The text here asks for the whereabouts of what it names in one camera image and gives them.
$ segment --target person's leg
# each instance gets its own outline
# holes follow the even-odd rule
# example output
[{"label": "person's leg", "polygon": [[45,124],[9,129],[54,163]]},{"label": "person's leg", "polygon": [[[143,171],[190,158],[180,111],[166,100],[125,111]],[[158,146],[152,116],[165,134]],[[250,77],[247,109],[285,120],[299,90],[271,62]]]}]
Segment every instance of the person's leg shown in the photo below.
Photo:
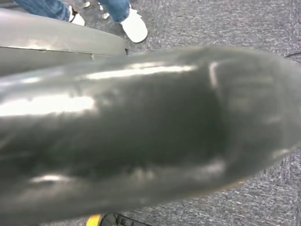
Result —
[{"label": "person's leg", "polygon": [[147,37],[147,28],[137,14],[131,7],[128,0],[98,0],[104,6],[115,23],[122,26],[125,34],[133,42],[142,42]]},{"label": "person's leg", "polygon": [[120,23],[128,17],[130,3],[128,0],[98,0],[104,6],[115,23]]},{"label": "person's leg", "polygon": [[19,6],[29,13],[50,17],[58,20],[84,25],[84,20],[69,6],[67,8],[60,0],[14,0]]}]

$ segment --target gray carpet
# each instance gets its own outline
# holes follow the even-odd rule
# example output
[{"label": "gray carpet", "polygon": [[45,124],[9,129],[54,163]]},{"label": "gray carpet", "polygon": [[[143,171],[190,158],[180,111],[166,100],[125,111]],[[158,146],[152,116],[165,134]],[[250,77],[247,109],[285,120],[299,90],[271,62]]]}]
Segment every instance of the gray carpet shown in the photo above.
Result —
[{"label": "gray carpet", "polygon": [[[66,1],[82,5],[81,0]],[[88,26],[127,39],[120,26],[101,19],[96,1],[91,3],[81,10]],[[301,0],[134,0],[132,5],[149,31],[143,43],[129,42],[132,53],[202,44],[279,55],[301,50]],[[301,226],[300,211],[301,153],[295,152],[236,188],[124,214],[154,226]],[[81,218],[51,225],[85,222]]]}]

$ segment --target shoe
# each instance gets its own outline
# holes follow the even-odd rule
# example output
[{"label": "shoe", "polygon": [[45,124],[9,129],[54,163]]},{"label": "shoe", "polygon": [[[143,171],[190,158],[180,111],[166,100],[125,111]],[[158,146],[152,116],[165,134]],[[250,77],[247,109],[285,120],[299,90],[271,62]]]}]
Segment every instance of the shoe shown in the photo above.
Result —
[{"label": "shoe", "polygon": [[81,26],[84,26],[85,22],[78,11],[75,11],[73,7],[69,6],[69,11],[70,11],[70,18],[69,22],[72,24],[77,24]]},{"label": "shoe", "polygon": [[137,10],[130,8],[128,17],[121,22],[123,30],[127,35],[131,41],[134,43],[140,43],[147,37],[147,28],[141,19],[141,16],[137,14]]}]

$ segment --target black glossy object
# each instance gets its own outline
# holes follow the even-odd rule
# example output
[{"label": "black glossy object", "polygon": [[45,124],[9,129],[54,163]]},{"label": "black glossy object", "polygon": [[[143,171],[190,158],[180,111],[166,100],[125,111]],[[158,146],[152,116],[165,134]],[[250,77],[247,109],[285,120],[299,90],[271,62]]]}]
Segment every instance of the black glossy object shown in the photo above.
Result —
[{"label": "black glossy object", "polygon": [[0,80],[0,225],[207,194],[301,135],[301,70],[270,54],[187,47]]}]

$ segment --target blue jeans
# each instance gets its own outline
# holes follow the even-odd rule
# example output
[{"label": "blue jeans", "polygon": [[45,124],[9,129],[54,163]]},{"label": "blue jeans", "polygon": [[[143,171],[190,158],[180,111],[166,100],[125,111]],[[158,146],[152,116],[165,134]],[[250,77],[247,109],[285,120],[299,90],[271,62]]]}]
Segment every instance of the blue jeans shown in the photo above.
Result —
[{"label": "blue jeans", "polygon": [[[58,20],[69,21],[70,12],[60,0],[14,0],[29,13]],[[116,23],[124,21],[128,16],[128,0],[98,0],[104,6]]]}]

